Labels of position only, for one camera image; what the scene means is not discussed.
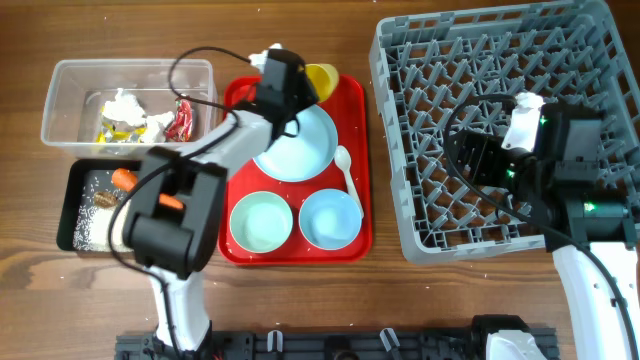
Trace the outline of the yellow plastic cup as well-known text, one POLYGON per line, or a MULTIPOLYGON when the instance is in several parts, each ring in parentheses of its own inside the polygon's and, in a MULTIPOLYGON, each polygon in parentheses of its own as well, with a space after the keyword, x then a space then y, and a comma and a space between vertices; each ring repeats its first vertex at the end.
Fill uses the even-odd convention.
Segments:
POLYGON ((339 83, 337 69, 330 64, 307 64, 305 72, 316 91, 318 102, 328 100, 339 83))

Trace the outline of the white tissue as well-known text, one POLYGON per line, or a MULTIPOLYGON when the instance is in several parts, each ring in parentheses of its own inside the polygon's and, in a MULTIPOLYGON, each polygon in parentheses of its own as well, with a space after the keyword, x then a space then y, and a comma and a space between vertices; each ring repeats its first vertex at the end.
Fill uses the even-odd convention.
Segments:
POLYGON ((106 101, 101 115, 111 121, 123 122, 131 127, 141 127, 146 123, 146 112, 137 97, 123 88, 118 88, 113 100, 106 101))
POLYGON ((165 112, 159 115, 152 115, 146 118, 146 129, 140 136, 141 143, 164 143, 165 130, 173 122, 175 115, 173 112, 165 112))

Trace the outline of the green bowl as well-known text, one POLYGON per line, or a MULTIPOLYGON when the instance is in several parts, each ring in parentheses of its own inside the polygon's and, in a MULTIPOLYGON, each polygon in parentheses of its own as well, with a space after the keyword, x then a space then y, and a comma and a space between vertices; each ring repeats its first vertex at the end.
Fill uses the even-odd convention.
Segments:
POLYGON ((255 254, 273 252, 293 230, 293 213, 279 195, 258 191, 244 196, 232 209, 230 231, 235 242, 255 254))

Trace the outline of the yellow silver foil wrapper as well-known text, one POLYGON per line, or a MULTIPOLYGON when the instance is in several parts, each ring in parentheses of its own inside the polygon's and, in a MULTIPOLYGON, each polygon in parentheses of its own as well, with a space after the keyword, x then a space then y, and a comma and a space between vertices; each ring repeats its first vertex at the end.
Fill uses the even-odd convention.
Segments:
POLYGON ((116 121, 102 115, 100 117, 100 131, 95 139, 96 143, 140 143, 141 136, 147 127, 132 126, 127 122, 116 121))

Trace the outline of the orange carrot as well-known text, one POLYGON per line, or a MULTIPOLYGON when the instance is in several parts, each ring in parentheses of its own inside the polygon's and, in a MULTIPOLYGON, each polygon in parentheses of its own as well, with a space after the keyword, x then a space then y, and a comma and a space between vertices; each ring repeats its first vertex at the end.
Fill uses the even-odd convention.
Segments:
MULTIPOLYGON (((138 178, 137 176, 128 169, 118 168, 114 171, 111 176, 112 183, 119 189, 130 192, 133 187, 137 184, 138 178)), ((183 210, 184 204, 167 194, 160 194, 158 197, 159 203, 161 205, 174 208, 177 210, 183 210)))

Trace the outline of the brown food lump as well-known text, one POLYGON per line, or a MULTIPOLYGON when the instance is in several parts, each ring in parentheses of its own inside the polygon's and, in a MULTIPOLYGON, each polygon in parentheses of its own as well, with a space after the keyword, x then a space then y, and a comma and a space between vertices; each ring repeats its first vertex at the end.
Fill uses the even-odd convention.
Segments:
POLYGON ((113 193, 98 191, 94 193, 93 202, 94 205, 99 208, 109 209, 117 206, 119 204, 119 199, 113 193))

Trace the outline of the white rice pile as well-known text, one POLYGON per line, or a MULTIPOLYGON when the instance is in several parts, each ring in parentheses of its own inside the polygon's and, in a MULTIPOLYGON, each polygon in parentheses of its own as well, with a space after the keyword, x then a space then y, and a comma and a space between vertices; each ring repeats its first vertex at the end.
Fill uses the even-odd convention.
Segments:
POLYGON ((109 252, 108 227, 114 210, 122 203, 126 191, 117 188, 111 181, 115 170, 90 170, 84 176, 84 184, 80 191, 78 215, 75 220, 72 246, 76 251, 109 252), (116 195, 119 204, 113 208, 103 209, 94 205, 95 192, 107 191, 116 195))

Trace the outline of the red snack wrapper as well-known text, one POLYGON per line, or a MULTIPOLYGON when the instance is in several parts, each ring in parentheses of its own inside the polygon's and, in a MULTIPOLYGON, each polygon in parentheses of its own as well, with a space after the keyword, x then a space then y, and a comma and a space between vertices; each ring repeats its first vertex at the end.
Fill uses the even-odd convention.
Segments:
POLYGON ((177 109, 173 120, 164 131, 168 142, 189 142, 194 127, 194 110, 190 101, 180 99, 176 102, 177 109))

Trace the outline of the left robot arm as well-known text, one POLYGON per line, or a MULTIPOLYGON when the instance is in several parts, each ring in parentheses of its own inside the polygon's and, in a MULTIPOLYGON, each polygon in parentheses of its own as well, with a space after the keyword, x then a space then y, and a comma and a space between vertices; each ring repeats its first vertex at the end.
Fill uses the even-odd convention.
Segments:
POLYGON ((212 355, 200 275, 215 248, 227 183, 317 101, 305 73, 263 75, 253 99, 226 108, 224 121, 203 139, 147 152, 138 183, 119 207, 127 213, 119 233, 133 251, 129 269, 154 288, 160 320, 154 346, 161 355, 212 355))

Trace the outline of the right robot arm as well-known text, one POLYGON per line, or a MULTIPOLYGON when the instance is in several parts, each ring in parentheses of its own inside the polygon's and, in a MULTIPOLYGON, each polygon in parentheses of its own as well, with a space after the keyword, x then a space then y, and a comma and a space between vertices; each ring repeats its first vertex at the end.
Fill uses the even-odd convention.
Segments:
POLYGON ((627 199, 598 187, 601 112, 545 104, 532 149, 471 130, 444 131, 448 171, 473 192, 505 188, 531 206, 569 304, 581 359, 639 356, 638 242, 627 199))

